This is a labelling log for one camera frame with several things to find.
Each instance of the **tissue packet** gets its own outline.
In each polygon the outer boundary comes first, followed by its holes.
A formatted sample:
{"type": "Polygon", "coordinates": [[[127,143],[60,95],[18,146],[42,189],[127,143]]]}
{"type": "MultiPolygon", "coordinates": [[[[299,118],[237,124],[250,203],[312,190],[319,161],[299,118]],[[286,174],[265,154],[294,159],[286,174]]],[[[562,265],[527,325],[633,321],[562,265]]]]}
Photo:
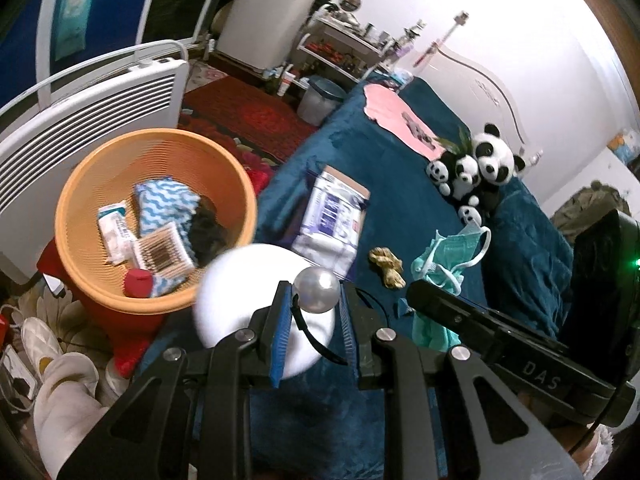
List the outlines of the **tissue packet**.
{"type": "Polygon", "coordinates": [[[358,252],[369,191],[327,166],[316,178],[291,249],[344,278],[358,252]]]}
{"type": "Polygon", "coordinates": [[[136,240],[125,220],[127,205],[124,202],[109,204],[98,209],[98,228],[102,236],[107,261],[119,265],[131,257],[131,248],[136,240]]]}

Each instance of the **blue lid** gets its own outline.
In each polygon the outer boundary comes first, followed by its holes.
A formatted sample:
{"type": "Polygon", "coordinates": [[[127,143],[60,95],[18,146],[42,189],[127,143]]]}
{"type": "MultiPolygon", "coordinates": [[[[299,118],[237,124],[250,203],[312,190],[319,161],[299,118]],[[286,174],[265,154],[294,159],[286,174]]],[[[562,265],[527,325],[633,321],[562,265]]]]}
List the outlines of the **blue lid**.
{"type": "Polygon", "coordinates": [[[347,92],[340,88],[336,83],[329,81],[324,77],[320,77],[319,75],[311,76],[309,78],[309,84],[325,99],[342,102],[344,101],[344,98],[347,97],[347,92]]]}

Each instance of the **beige pants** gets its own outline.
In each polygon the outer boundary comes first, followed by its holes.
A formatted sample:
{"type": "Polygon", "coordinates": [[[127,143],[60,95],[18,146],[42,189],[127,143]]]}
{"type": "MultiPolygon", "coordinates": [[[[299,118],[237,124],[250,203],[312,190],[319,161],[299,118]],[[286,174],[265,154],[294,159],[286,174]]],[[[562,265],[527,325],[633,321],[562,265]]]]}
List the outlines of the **beige pants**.
{"type": "Polygon", "coordinates": [[[95,400],[98,370],[86,355],[69,352],[44,370],[33,409],[42,462],[56,480],[62,465],[108,410],[95,400]]]}

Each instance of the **white mini fridge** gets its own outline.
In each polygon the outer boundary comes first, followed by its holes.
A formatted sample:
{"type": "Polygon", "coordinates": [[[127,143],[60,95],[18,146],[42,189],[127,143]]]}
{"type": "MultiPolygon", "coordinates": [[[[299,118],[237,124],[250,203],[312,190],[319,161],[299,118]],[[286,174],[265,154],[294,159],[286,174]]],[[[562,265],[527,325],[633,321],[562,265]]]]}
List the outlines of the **white mini fridge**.
{"type": "Polygon", "coordinates": [[[261,72],[280,65],[314,0],[235,0],[216,49],[261,72]]]}

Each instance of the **blue and white wavy patterned cloth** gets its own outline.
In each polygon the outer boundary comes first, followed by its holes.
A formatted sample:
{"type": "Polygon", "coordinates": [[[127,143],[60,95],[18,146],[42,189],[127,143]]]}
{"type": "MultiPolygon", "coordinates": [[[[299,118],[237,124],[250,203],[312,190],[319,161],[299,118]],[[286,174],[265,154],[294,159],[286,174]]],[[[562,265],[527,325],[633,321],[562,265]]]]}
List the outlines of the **blue and white wavy patterned cloth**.
{"type": "MultiPolygon", "coordinates": [[[[170,177],[146,180],[134,186],[138,199],[140,218],[138,220],[140,237],[148,235],[156,229],[174,222],[184,248],[192,260],[195,254],[189,241],[191,219],[200,203],[200,196],[188,186],[170,177]]],[[[151,297],[156,298],[173,290],[184,281],[183,278],[167,280],[162,276],[154,276],[151,297]]]]}

